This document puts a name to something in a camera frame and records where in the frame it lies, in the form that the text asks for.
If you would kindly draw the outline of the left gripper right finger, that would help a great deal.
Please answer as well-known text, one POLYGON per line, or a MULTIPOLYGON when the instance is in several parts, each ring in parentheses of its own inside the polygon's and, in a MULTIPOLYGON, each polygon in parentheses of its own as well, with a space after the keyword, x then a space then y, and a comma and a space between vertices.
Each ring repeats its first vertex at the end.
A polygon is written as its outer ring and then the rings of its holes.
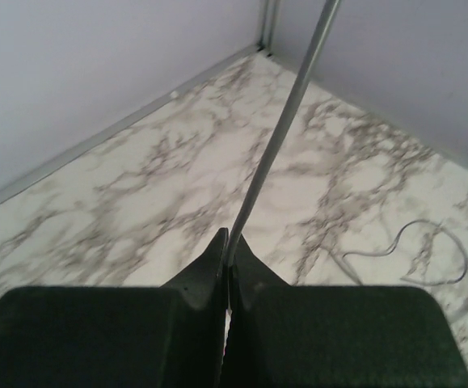
POLYGON ((240 240, 224 387, 468 387, 447 319, 410 286, 292 286, 240 240))

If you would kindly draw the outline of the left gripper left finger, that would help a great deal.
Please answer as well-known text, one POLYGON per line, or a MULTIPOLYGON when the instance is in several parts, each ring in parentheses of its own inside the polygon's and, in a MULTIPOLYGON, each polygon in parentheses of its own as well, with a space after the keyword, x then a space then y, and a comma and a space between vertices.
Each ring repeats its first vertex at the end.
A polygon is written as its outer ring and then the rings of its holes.
POLYGON ((227 229, 158 287, 23 286, 0 297, 0 387, 215 387, 227 229))

